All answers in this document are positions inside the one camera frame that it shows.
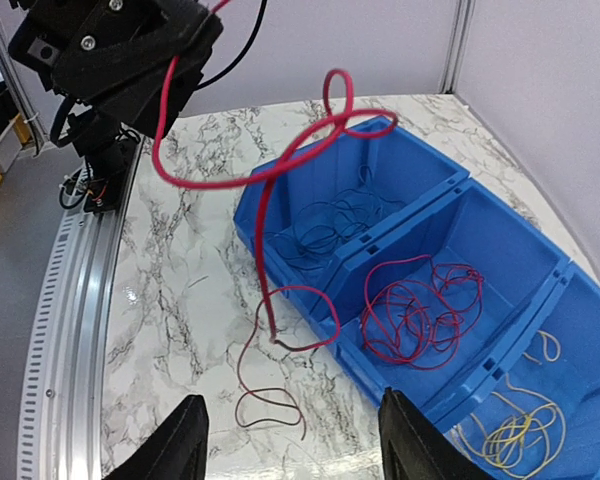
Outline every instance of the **blue bin compartment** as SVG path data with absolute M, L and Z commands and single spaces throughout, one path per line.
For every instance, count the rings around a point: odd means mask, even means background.
M 545 360 L 538 329 L 554 335 L 560 342 L 561 355 L 556 362 Z M 554 355 L 551 342 L 548 348 L 549 354 Z M 525 352 L 539 359 L 542 365 L 523 357 Z M 533 322 L 476 391 L 482 403 L 473 413 L 487 431 L 497 428 L 512 413 L 490 395 L 494 389 L 514 398 L 523 408 L 542 403 L 524 395 L 512 397 L 504 382 L 507 372 L 513 386 L 548 397 L 566 417 L 566 438 L 561 453 L 533 478 L 600 479 L 600 288 L 575 264 L 569 266 Z M 465 418 L 460 427 L 474 448 L 482 446 L 484 436 L 470 418 Z M 560 430 L 554 428 L 549 433 L 551 445 L 557 445 Z M 542 452 L 532 450 L 525 453 L 521 472 L 529 472 L 539 464 Z M 497 478 L 510 478 L 486 467 L 482 460 L 476 463 Z
M 377 117 L 353 130 L 381 131 L 389 124 Z M 464 168 L 401 128 L 374 140 L 342 135 L 321 156 L 277 181 L 267 212 L 267 274 L 278 286 L 325 291 L 344 260 L 467 177 Z M 263 186 L 245 190 L 234 218 L 238 236 L 252 253 Z M 315 295 L 286 293 L 312 323 L 327 314 Z
M 455 358 L 435 371 L 386 363 L 364 348 L 360 331 L 359 315 L 365 306 L 363 289 L 368 272 L 380 263 L 421 254 L 433 255 L 436 264 L 469 264 L 484 277 L 479 321 L 460 339 Z M 496 368 L 547 299 L 568 261 L 531 224 L 479 183 L 467 180 L 345 262 L 329 286 L 344 325 L 332 351 L 376 406 L 384 389 L 391 386 L 405 393 L 429 420 L 446 431 L 463 418 L 452 418 L 447 413 L 469 397 Z M 430 273 L 426 262 L 384 267 L 372 277 L 370 298 L 401 279 L 428 282 Z M 453 305 L 466 306 L 474 298 L 475 289 L 455 289 L 450 293 L 453 298 L 447 299 Z M 477 307 L 465 317 L 474 318 L 476 310 Z M 326 335 L 333 334 L 335 327 L 330 317 L 320 326 Z M 403 351 L 408 353 L 413 350 L 415 339 L 405 336 L 403 345 Z M 433 358 L 424 360 L 426 364 Z

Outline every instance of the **red electrical wire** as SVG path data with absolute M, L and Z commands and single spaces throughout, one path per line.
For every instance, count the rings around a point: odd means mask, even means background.
M 102 197 L 104 197 L 104 194 L 107 191 L 108 186 L 109 186 L 109 183 L 105 184 L 105 186 L 100 191 L 100 195 L 98 195 L 96 198 L 93 199 L 94 202 L 97 202 L 98 200 L 102 200 Z
M 219 2 L 215 7 L 213 7 L 211 9 L 211 14 L 217 13 L 221 8 L 226 6 L 230 1 L 231 0 L 222 0 L 221 2 Z M 329 345 L 329 344 L 333 343 L 340 334 L 340 320 L 335 311 L 335 308 L 333 307 L 333 304 L 331 303 L 331 300 L 327 297 L 327 295 L 324 292 L 320 292 L 319 290 L 313 289 L 312 287 L 306 287 L 306 286 L 288 286 L 288 287 L 283 287 L 281 289 L 274 290 L 273 292 L 269 292 L 269 287 L 267 284 L 267 277 L 266 277 L 266 272 L 265 272 L 265 262 L 264 262 L 264 227 L 265 227 L 265 219 L 266 219 L 267 207 L 269 205 L 269 200 L 271 198 L 271 194 L 273 192 L 275 182 L 279 177 L 286 174 L 287 172 L 290 172 L 291 170 L 293 170 L 295 168 L 298 168 L 298 167 L 304 165 L 305 163 L 310 162 L 311 160 L 313 160 L 316 157 L 318 157 L 319 155 L 321 155 L 325 150 L 327 150 L 329 147 L 331 147 L 336 142 L 336 140 L 338 139 L 338 137 L 341 134 L 348 134 L 355 138 L 362 138 L 362 139 L 379 138 L 379 137 L 387 135 L 393 131 L 393 129 L 398 125 L 398 116 L 394 112 L 390 112 L 388 110 L 379 109 L 379 108 L 365 108 L 365 109 L 354 110 L 354 108 L 353 108 L 353 99 L 354 99 L 353 80 L 351 79 L 351 76 L 349 75 L 349 73 L 346 72 L 345 70 L 334 69 L 334 70 L 331 70 L 327 74 L 327 76 L 325 78 L 324 86 L 323 86 L 323 91 L 322 91 L 324 107 L 325 107 L 325 110 L 327 113 L 326 118 L 323 118 L 322 120 L 317 121 L 316 123 L 314 123 L 313 125 L 308 127 L 305 131 L 300 133 L 300 135 L 298 135 L 298 137 L 296 137 L 291 142 L 291 144 L 287 147 L 287 149 L 282 153 L 282 155 L 278 159 L 278 162 L 276 163 L 276 165 L 273 168 L 271 168 L 267 171 L 252 175 L 250 177 L 241 177 L 241 178 L 235 178 L 232 180 L 220 181 L 220 182 L 194 182 L 191 180 L 186 180 L 186 179 L 178 178 L 178 177 L 171 175 L 170 173 L 168 173 L 165 170 L 165 168 L 163 167 L 162 162 L 160 160 L 160 145 L 162 143 L 162 138 L 165 134 L 165 127 L 167 124 L 167 114 L 168 114 L 167 108 L 168 108 L 168 104 L 169 104 L 169 90 L 171 87 L 171 83 L 173 82 L 173 78 L 176 74 L 178 61 L 179 61 L 178 56 L 175 56 L 172 59 L 170 65 L 169 65 L 169 68 L 167 70 L 167 74 L 164 79 L 164 83 L 163 83 L 163 87 L 162 87 L 162 94 L 160 97 L 160 113 L 159 113 L 159 118 L 158 118 L 158 126 L 156 129 L 155 142 L 153 144 L 153 150 L 152 150 L 152 161 L 153 161 L 153 166 L 154 166 L 156 172 L 167 183 L 174 185 L 178 188 L 185 188 L 185 189 L 189 189 L 189 190 L 225 190 L 225 189 L 240 188 L 240 187 L 244 187 L 247 185 L 253 185 L 256 183 L 265 182 L 264 190 L 263 190 L 262 196 L 260 198 L 260 204 L 258 206 L 258 211 L 257 211 L 257 215 L 256 215 L 254 251 L 255 251 L 255 260 L 256 260 L 256 270 L 258 273 L 258 280 L 260 282 L 260 289 L 262 292 L 262 302 L 258 306 L 258 311 L 259 311 L 260 307 L 264 304 L 265 310 L 267 312 L 267 317 L 269 320 L 270 341 L 272 343 L 280 345 L 283 348 L 285 348 L 289 351 L 292 351 L 292 352 L 303 352 L 303 351 L 312 350 L 312 349 L 319 348 L 321 346 Z M 346 97 L 345 108 L 342 113 L 338 113 L 338 114 L 333 113 L 333 111 L 331 110 L 331 106 L 329 104 L 329 89 L 331 86 L 331 81 L 333 80 L 333 78 L 335 76 L 339 76 L 340 78 L 342 78 L 342 80 L 344 81 L 344 84 L 345 84 L 345 97 Z M 346 124 L 349 120 L 356 118 L 356 117 L 374 116 L 374 115 L 384 115 L 384 116 L 391 118 L 391 120 L 392 120 L 391 125 L 388 126 L 385 130 L 383 130 L 381 132 L 355 132 L 355 131 L 351 131 L 351 130 L 347 129 Z M 296 151 L 302 146 L 302 144 L 305 141 L 310 139 L 313 134 L 322 130 L 323 128 L 330 127 L 330 126 L 333 127 L 333 130 L 324 140 L 322 140 L 321 142 L 316 144 L 311 150 L 303 153 L 302 155 L 295 155 Z M 277 329 L 276 329 L 275 315 L 273 312 L 273 306 L 271 304 L 271 295 L 273 295 L 277 292 L 281 292 L 284 290 L 292 290 L 292 289 L 312 291 L 313 293 L 320 295 L 327 302 L 329 309 L 332 312 L 335 324 L 336 324 L 336 332 L 334 333 L 334 335 L 331 338 L 329 338 L 325 341 L 317 342 L 317 343 L 314 343 L 311 345 L 306 345 L 303 347 L 289 346 L 286 343 L 284 343 L 283 341 L 278 340 L 276 338 L 277 337 Z M 255 424 L 263 422 L 263 421 L 277 421 L 278 423 L 297 425 L 301 421 L 304 421 L 304 416 L 302 415 L 302 412 L 300 412 L 300 410 L 298 408 L 298 404 L 293 399 L 291 394 L 289 394 L 284 389 L 278 389 L 278 388 L 250 390 L 245 385 L 244 381 L 242 380 L 242 377 L 240 375 L 240 365 L 242 363 L 242 358 L 244 357 L 244 353 L 248 349 L 251 341 L 253 340 L 253 338 L 257 332 L 257 329 L 258 329 L 258 318 L 257 318 L 257 313 L 256 313 L 256 321 L 255 321 L 254 331 L 253 331 L 251 337 L 249 338 L 249 340 L 247 341 L 247 343 L 245 344 L 244 349 L 242 350 L 242 353 L 240 354 L 240 359 L 238 361 L 238 366 L 237 366 L 240 385 L 246 390 L 246 393 L 240 398 L 240 400 L 238 401 L 238 404 L 236 405 L 236 412 L 235 412 L 236 421 L 238 422 L 239 425 L 244 426 L 244 427 L 247 427 L 250 425 L 255 425 Z M 285 404 L 282 402 L 274 402 L 274 401 L 265 399 L 264 397 L 261 397 L 258 395 L 258 393 L 263 393 L 266 391 L 284 392 L 286 395 L 288 395 L 291 398 L 292 403 Z M 287 422 L 276 420 L 276 419 L 261 419 L 261 420 L 257 420 L 255 422 L 251 422 L 248 424 L 243 424 L 238 419 L 237 408 L 240 405 L 240 403 L 242 402 L 242 400 L 244 398 L 246 398 L 247 396 L 253 396 L 255 398 L 258 398 L 261 401 L 270 403 L 272 405 L 278 405 L 281 407 L 296 409 L 296 410 L 298 410 L 298 413 L 299 413 L 298 421 L 294 422 L 294 423 L 287 423 Z
M 399 280 L 384 287 L 373 300 L 369 299 L 369 283 L 376 271 L 391 265 L 404 265 L 423 260 L 427 260 L 431 268 L 431 285 L 417 280 Z M 444 269 L 447 271 L 442 275 L 440 272 Z M 445 298 L 445 292 L 453 286 L 466 283 L 475 283 L 474 299 L 463 308 L 452 306 Z M 419 255 L 406 260 L 394 260 L 376 265 L 367 275 L 364 285 L 366 308 L 360 316 L 364 347 L 388 363 L 408 364 L 417 370 L 442 368 L 453 360 L 460 339 L 475 326 L 482 315 L 483 283 L 482 276 L 471 266 L 447 263 L 435 265 L 431 255 Z M 443 313 L 432 320 L 428 313 L 431 308 L 422 304 L 414 288 L 420 291 L 424 289 L 425 294 L 431 294 L 444 308 Z M 477 308 L 475 318 L 467 325 L 463 314 L 471 312 L 474 308 Z M 401 319 L 399 322 L 394 319 L 397 310 L 401 312 L 398 315 Z M 382 311 L 384 318 L 378 315 L 378 312 Z M 369 333 L 370 324 L 375 327 L 373 336 Z M 440 338 L 441 332 L 445 329 L 452 329 L 453 334 Z M 402 349 L 404 334 L 409 334 L 416 340 L 415 347 L 408 354 Z M 430 348 L 438 353 L 449 351 L 450 353 L 446 359 L 441 359 L 440 363 L 435 365 L 423 366 L 416 363 L 422 360 Z
M 331 315 L 333 316 L 333 318 L 336 319 L 336 333 L 334 335 L 334 337 L 338 337 L 338 335 L 340 335 L 340 322 L 337 321 L 337 313 L 336 313 L 336 309 L 333 306 L 333 303 L 331 302 L 331 299 L 327 296 L 326 293 L 321 292 L 320 290 L 310 287 L 310 286 L 306 286 L 306 285 L 297 285 L 297 286 L 288 286 L 288 287 L 280 287 L 277 288 L 276 290 L 273 290 L 272 292 L 270 292 L 270 295 L 275 295 L 276 293 L 280 293 L 280 292 L 285 292 L 285 291 L 290 291 L 290 290 L 303 290 L 306 292 L 311 292 L 311 293 L 315 293 L 316 295 L 319 295 L 320 297 L 322 297 L 322 299 L 327 302 L 327 305 L 329 307 L 329 310 L 331 311 Z M 253 324 L 253 331 L 251 332 L 251 335 L 249 336 L 249 339 L 247 340 L 247 342 L 245 343 L 244 347 L 242 348 L 242 351 L 240 352 L 240 356 L 238 357 L 238 363 L 236 365 L 236 372 L 238 374 L 238 381 L 240 382 L 240 386 L 242 386 L 242 388 L 245 390 L 245 393 L 242 394 L 242 396 L 238 399 L 238 402 L 236 403 L 236 407 L 235 410 L 233 412 L 234 414 L 234 418 L 236 420 L 236 423 L 243 427 L 243 428 L 248 428 L 251 427 L 253 425 L 257 425 L 259 423 L 263 423 L 263 422 L 274 422 L 274 423 L 279 423 L 282 425 L 289 425 L 289 426 L 295 426 L 298 425 L 300 422 L 303 423 L 303 432 L 302 432 L 302 439 L 304 439 L 306 433 L 307 433 L 307 421 L 304 417 L 304 415 L 302 414 L 302 411 L 300 410 L 300 407 L 298 406 L 298 402 L 296 402 L 295 398 L 293 398 L 293 396 L 284 388 L 279 388 L 279 387 L 273 387 L 273 388 L 258 388 L 255 390 L 250 389 L 247 384 L 245 383 L 244 379 L 242 378 L 242 374 L 241 372 L 241 366 L 242 366 L 242 360 L 244 359 L 245 354 L 247 353 L 247 350 L 249 349 L 249 346 L 251 345 L 251 342 L 253 341 L 253 339 L 256 336 L 256 332 L 258 331 L 258 325 L 260 323 L 260 309 L 262 308 L 262 305 L 264 304 L 264 300 L 260 301 L 260 304 L 258 305 L 258 308 L 256 309 L 256 319 L 255 322 Z M 287 395 L 290 399 L 290 403 L 284 403 L 284 402 L 277 402 L 275 400 L 270 400 L 268 398 L 262 397 L 258 394 L 260 393 L 265 393 L 265 392 L 281 392 L 284 393 L 285 395 Z M 242 403 L 242 401 L 247 398 L 247 397 L 254 397 L 257 400 L 260 400 L 261 402 L 267 403 L 269 405 L 274 405 L 277 407 L 283 407 L 283 408 L 290 408 L 292 410 L 296 410 L 298 412 L 298 420 L 296 420 L 295 422 L 288 422 L 285 420 L 280 420 L 277 418 L 272 418 L 272 417 L 266 417 L 266 418 L 261 418 L 258 420 L 254 420 L 253 422 L 242 422 L 238 416 L 238 411 L 240 409 L 240 404 Z

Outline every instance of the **marble countertop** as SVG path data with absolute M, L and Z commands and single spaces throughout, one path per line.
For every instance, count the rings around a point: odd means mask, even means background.
M 342 102 L 334 102 L 335 108 Z M 400 124 L 462 166 L 542 230 L 588 273 L 592 269 L 549 204 L 512 158 L 455 97 L 360 98 L 399 112 Z M 163 143 L 181 177 L 226 179 L 277 157 L 324 114 L 307 101 L 180 119 Z M 207 478 L 381 478 L 377 412 L 325 350 L 288 354 L 260 334 L 243 374 L 252 388 L 284 386 L 299 401 L 300 427 L 238 427 L 236 361 L 253 327 L 255 264 L 232 222 L 240 191 L 189 192 L 154 173 L 145 145 L 120 245 L 109 316 L 102 409 L 103 473 L 123 463 L 187 394 L 210 417 Z M 282 338 L 315 341 L 304 320 L 276 299 Z M 244 415 L 265 412 L 245 405 Z

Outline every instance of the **white wall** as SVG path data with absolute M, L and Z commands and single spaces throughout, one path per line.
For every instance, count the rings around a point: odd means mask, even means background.
M 6 47 L 24 18 L 20 9 L 12 9 L 8 0 L 0 0 L 0 45 Z M 48 133 L 62 98 L 42 88 L 37 74 L 18 63 L 11 62 L 22 91 L 33 113 L 39 113 L 40 126 Z
M 234 0 L 220 12 L 225 30 L 204 70 L 206 78 L 242 49 L 259 3 Z M 351 72 L 358 95 L 437 93 L 456 4 L 269 0 L 249 55 L 225 79 L 195 94 L 183 115 L 320 98 L 324 76 L 335 66 Z
M 600 0 L 477 0 L 457 91 L 600 273 Z

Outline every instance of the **dark wire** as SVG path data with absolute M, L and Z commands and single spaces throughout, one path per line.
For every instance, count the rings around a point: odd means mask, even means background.
M 62 128 L 64 127 L 64 123 L 67 121 L 67 117 L 71 112 L 71 109 L 76 104 L 76 101 L 71 97 L 65 97 L 62 100 L 62 103 L 58 107 L 58 111 L 56 112 L 56 116 L 53 119 L 53 124 L 51 125 L 51 132 L 49 133 L 49 139 L 56 144 L 58 147 L 60 142 L 60 135 L 62 134 Z
M 29 123 L 29 128 L 31 129 L 31 135 L 33 136 L 33 143 L 36 145 L 36 154 L 34 158 L 37 158 L 40 155 L 40 140 L 38 140 L 38 132 L 32 123 Z
M 49 139 L 58 147 L 63 148 L 74 142 L 82 133 L 89 127 L 93 119 L 95 118 L 95 114 L 91 111 L 91 117 L 88 117 L 84 123 L 81 123 L 76 128 L 70 128 L 67 134 L 60 138 L 62 134 L 62 128 L 64 127 L 65 122 L 67 121 L 67 117 L 74 105 L 76 104 L 76 100 L 72 97 L 65 97 L 65 99 L 58 107 L 58 111 L 56 112 L 56 117 L 53 119 L 53 125 L 51 126 L 51 132 L 49 134 Z
M 60 203 L 60 206 L 61 206 L 63 209 L 65 209 L 65 210 L 72 210 L 72 209 L 76 208 L 76 207 L 77 207 L 78 205 L 80 205 L 80 204 L 83 202 L 83 200 L 84 200 L 84 199 L 87 197 L 87 193 L 89 192 L 89 185 L 91 184 L 91 169 L 90 169 L 90 168 L 89 168 L 89 166 L 88 166 L 88 165 L 86 165 L 86 164 L 85 164 L 84 168 L 86 168 L 86 169 L 87 169 L 87 183 L 86 183 L 86 185 L 85 185 L 85 187 L 84 187 L 84 191 L 83 191 L 83 192 L 80 194 L 80 196 L 77 198 L 77 200 L 76 200 L 74 203 L 67 205 L 67 204 L 64 202 L 64 194 L 65 194 L 65 189 L 66 189 L 66 184 L 67 184 L 67 182 L 69 182 L 70 180 L 73 180 L 73 179 L 76 177 L 76 175 L 74 175 L 74 177 L 72 177 L 72 178 L 70 178 L 70 179 L 66 180 L 66 181 L 64 182 L 64 184 L 63 184 L 63 185 L 60 187 L 60 195 L 59 195 L 59 197 L 58 197 L 58 202 Z M 76 182 L 76 185 L 73 187 L 73 188 L 74 188 L 74 191 L 75 191 L 75 189 L 76 189 L 76 188 L 77 188 L 77 186 L 78 186 L 78 182 L 79 182 L 79 180 L 80 180 L 80 174 L 81 174 L 81 173 L 82 173 L 82 170 L 81 170 L 80 172 L 78 172 L 78 173 L 77 173 L 77 179 L 75 180 L 75 182 Z
M 140 134 L 138 132 L 121 126 L 120 133 L 116 137 L 116 140 L 121 140 L 122 137 L 128 138 L 129 140 L 133 141 L 136 145 L 139 145 L 142 141 L 142 138 L 140 137 Z
M 264 14 L 265 14 L 266 10 L 267 10 L 267 0 L 262 0 L 260 2 L 260 11 L 258 12 L 258 18 L 256 18 L 256 23 L 253 26 L 253 30 L 251 31 L 251 36 L 247 40 L 247 43 L 244 46 L 244 48 L 242 49 L 242 51 L 238 54 L 238 56 L 235 58 L 235 60 L 227 66 L 227 68 L 225 68 L 220 73 L 218 73 L 216 76 L 210 78 L 206 82 L 202 82 L 200 85 L 198 85 L 196 87 L 196 91 L 202 90 L 203 88 L 206 88 L 209 85 L 213 85 L 217 81 L 222 80 L 227 74 L 229 74 L 234 68 L 236 68 L 238 66 L 238 64 L 242 61 L 242 59 L 247 55 L 247 53 L 253 46 L 253 43 L 256 41 L 256 37 L 258 36 L 258 33 L 260 32 L 260 27 L 262 26 L 262 21 L 264 19 Z

